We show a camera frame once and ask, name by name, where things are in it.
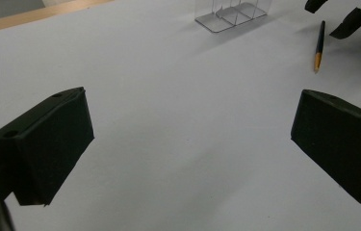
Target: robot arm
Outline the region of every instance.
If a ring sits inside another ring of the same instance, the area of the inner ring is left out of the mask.
[[[327,0],[308,0],[305,10],[310,13],[315,13]],[[345,20],[334,30],[330,35],[336,39],[345,39],[351,36],[355,31],[361,27],[361,9],[356,8]]]

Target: black pen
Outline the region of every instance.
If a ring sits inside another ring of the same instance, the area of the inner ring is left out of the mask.
[[[326,24],[326,22],[322,21],[321,29],[319,31],[318,46],[316,47],[316,55],[315,55],[315,73],[317,73],[319,71],[319,67],[321,67],[323,44],[324,44],[324,25],[325,24]]]

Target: floor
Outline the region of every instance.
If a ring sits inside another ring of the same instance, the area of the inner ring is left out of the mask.
[[[0,30],[114,0],[0,0]]]

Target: transparent box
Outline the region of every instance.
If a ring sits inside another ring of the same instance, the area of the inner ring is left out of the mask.
[[[272,0],[195,0],[194,19],[213,33],[267,15]]]

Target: white table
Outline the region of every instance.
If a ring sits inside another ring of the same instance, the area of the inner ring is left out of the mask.
[[[361,205],[292,141],[303,89],[361,107],[361,1],[273,1],[212,35],[193,0],[117,0],[0,31],[0,128],[61,90],[87,90],[95,140],[48,207],[7,204],[27,230],[361,230]]]

